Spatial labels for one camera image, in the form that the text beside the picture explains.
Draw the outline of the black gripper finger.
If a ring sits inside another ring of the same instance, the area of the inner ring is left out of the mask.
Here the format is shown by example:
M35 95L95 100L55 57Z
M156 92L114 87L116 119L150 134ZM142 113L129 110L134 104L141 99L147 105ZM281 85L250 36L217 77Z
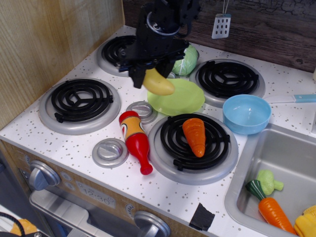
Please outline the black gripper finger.
M155 69L164 78L167 78L169 76L176 62L175 59L169 59L169 58L160 58L160 59L156 59L155 61L156 61Z
M133 81L133 86L135 88L141 88L146 74L146 65L143 63L133 64L129 68L128 74Z

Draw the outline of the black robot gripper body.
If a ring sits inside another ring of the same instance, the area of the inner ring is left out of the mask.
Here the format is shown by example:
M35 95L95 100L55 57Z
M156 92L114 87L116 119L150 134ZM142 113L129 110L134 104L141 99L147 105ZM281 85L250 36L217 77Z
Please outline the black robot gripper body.
M141 6L135 42L120 52L117 68L124 72L133 64L143 63L146 69L152 69L156 59L182 59L189 34L188 3L146 3Z

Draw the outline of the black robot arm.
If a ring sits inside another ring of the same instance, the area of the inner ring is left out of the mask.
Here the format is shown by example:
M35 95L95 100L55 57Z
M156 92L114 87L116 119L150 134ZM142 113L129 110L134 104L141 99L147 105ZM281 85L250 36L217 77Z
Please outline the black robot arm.
M167 77L174 63L183 59L192 21L201 12L198 0L154 0L141 7L135 41L119 53L117 68L128 72L140 88L145 71L157 68Z

